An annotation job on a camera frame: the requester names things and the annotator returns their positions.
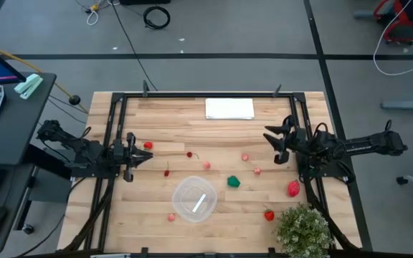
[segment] green plant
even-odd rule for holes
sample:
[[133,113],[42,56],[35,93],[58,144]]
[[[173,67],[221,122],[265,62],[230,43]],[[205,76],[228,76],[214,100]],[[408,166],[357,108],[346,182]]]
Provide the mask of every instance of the green plant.
[[293,258],[321,258],[332,242],[328,222],[315,209],[299,204],[282,212],[275,229],[282,252]]

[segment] clear plastic bowl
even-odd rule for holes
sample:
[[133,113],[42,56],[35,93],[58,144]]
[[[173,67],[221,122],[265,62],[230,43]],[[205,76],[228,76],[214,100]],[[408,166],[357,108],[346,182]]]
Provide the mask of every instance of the clear plastic bowl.
[[190,176],[176,187],[171,200],[179,216],[192,223],[199,223],[213,213],[218,195],[210,182],[198,176]]

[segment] wooden tabletop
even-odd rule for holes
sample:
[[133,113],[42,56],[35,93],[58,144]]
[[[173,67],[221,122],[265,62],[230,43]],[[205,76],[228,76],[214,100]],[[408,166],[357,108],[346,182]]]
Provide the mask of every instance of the wooden tabletop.
[[[92,127],[90,140],[103,141],[111,95],[96,92],[93,96],[87,119],[87,126]],[[324,122],[332,132],[324,94],[306,92],[305,96],[312,128]],[[146,141],[153,142],[154,158],[134,170],[134,182],[126,183],[122,176],[115,182],[105,252],[140,252],[142,247],[158,253],[280,250],[272,234],[276,220],[266,221],[264,211],[272,209],[279,216],[306,198],[302,184],[299,195],[291,198],[287,194],[287,185],[298,179],[293,154],[288,163],[274,164],[273,149],[262,133],[265,125],[281,125],[290,114],[290,105],[284,98],[255,98],[253,103],[254,120],[206,120],[204,98],[128,100],[123,135],[133,132],[139,148]],[[188,151],[199,158],[188,158]],[[242,160],[243,153],[249,155],[248,161]],[[211,163],[209,170],[203,167],[206,161]],[[167,166],[170,174],[164,177]],[[254,168],[262,174],[255,176]],[[239,188],[227,186],[232,175],[241,181]],[[176,213],[171,203],[174,189],[189,176],[200,176],[215,187],[217,206],[201,223],[192,224],[179,215],[169,222],[167,216]],[[323,182],[333,220],[350,241],[361,246],[347,187],[334,178]],[[70,243],[87,220],[94,186],[95,179],[88,178],[71,193],[59,249]]]

